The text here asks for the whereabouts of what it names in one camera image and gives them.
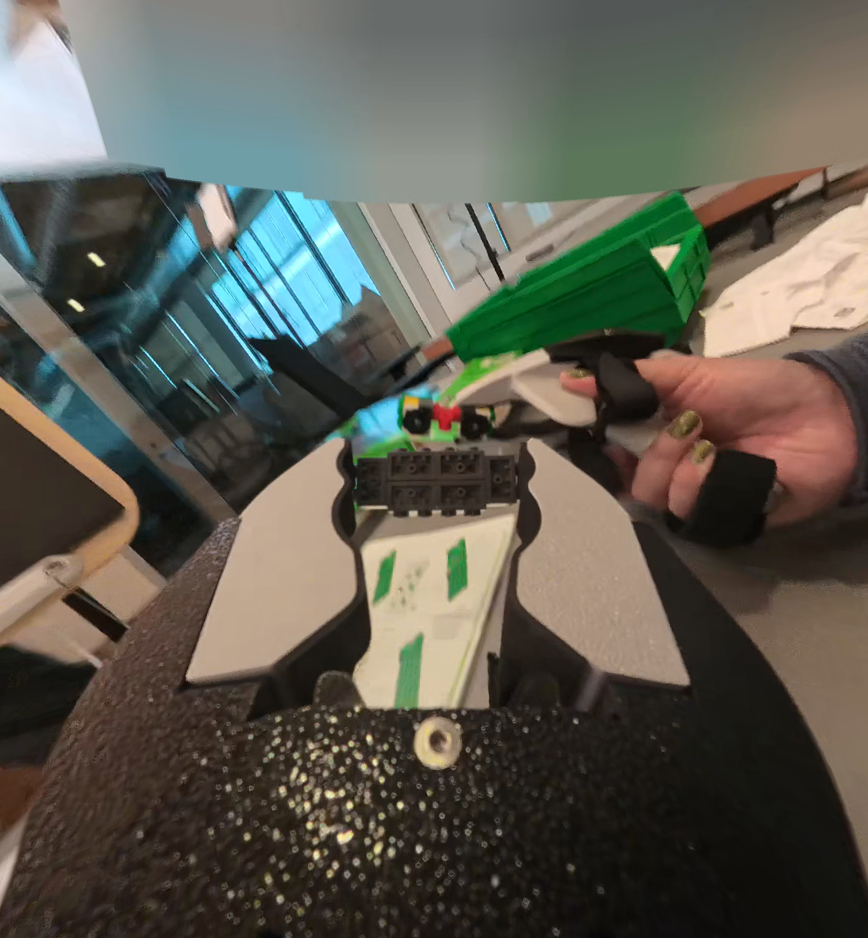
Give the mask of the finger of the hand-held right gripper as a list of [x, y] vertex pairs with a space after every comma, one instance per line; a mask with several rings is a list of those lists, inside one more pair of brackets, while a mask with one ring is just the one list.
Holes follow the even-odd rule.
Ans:
[[570, 392], [561, 382], [562, 365], [539, 365], [514, 376], [514, 393], [546, 418], [565, 427], [592, 427], [597, 419], [591, 397]]
[[475, 358], [451, 383], [453, 404], [503, 404], [517, 399], [512, 380], [550, 363], [545, 350]]

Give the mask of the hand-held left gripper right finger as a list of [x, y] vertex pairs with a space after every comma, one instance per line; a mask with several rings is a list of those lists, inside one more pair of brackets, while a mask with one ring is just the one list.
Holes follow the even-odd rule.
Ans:
[[517, 482], [503, 704], [589, 712], [611, 683], [686, 690], [688, 670], [615, 496], [539, 440], [522, 444]]

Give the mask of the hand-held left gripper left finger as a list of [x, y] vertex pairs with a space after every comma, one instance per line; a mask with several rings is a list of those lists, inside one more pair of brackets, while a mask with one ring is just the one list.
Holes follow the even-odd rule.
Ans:
[[185, 686], [254, 683], [253, 710], [289, 710], [316, 704], [325, 675], [352, 677], [371, 623], [351, 453], [329, 440], [243, 510]]

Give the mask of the green red brick assembly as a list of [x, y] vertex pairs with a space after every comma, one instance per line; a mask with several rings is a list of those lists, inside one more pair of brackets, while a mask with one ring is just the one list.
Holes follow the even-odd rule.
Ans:
[[495, 428], [493, 406], [441, 404], [430, 398], [405, 394], [399, 400], [398, 425], [413, 441], [476, 443]]

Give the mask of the grey brick base black beams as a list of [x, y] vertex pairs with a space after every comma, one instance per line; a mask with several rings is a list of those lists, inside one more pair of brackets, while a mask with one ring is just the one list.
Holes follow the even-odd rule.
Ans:
[[516, 457], [477, 448], [399, 449], [363, 456], [355, 473], [355, 505], [395, 517], [472, 517], [518, 499]]

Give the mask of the person's right hand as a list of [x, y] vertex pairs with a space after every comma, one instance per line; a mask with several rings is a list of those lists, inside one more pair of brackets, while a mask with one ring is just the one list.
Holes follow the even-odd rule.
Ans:
[[686, 521], [722, 451], [776, 463], [770, 526], [836, 508], [859, 456], [847, 401], [823, 372], [788, 359], [661, 356], [636, 361], [662, 405], [664, 429], [641, 456], [609, 444], [624, 490], [640, 505]]

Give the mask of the green plastic crate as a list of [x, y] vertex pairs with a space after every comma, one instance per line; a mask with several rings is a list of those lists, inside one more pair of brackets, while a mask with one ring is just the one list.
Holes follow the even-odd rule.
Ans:
[[710, 264], [703, 226], [685, 195], [673, 192], [501, 287], [444, 336], [465, 363], [527, 354], [604, 329], [674, 341]]

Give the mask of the brick instruction booklet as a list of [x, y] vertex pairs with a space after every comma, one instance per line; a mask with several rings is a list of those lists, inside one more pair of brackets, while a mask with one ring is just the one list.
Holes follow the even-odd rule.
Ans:
[[516, 510], [419, 519], [375, 533], [360, 550], [371, 638], [354, 669], [368, 708], [461, 704], [513, 543]]

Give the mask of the white crumpled paper bag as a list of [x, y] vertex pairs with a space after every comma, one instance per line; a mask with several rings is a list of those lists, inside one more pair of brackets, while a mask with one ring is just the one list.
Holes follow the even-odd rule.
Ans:
[[707, 358], [773, 345], [795, 329], [867, 323], [868, 194], [727, 287], [702, 317]]

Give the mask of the brown wooden table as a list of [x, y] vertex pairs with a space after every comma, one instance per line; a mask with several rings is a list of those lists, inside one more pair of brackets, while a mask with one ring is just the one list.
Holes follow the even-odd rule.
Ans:
[[711, 252], [745, 238], [750, 250], [757, 252], [774, 243], [778, 221], [794, 210], [867, 190], [868, 163], [852, 169], [820, 167], [757, 177], [709, 198], [705, 189], [686, 195]]

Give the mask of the black board wooden edge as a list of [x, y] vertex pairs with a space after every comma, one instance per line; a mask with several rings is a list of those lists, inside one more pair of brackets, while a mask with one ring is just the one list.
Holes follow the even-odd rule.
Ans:
[[128, 483], [0, 377], [0, 588], [56, 555], [84, 579], [139, 521]]

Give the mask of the white metal bracket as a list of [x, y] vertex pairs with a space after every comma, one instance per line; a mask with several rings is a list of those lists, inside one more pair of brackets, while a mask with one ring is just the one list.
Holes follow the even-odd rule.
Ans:
[[0, 587], [0, 645], [41, 610], [81, 583], [84, 566], [73, 554], [44, 557]]

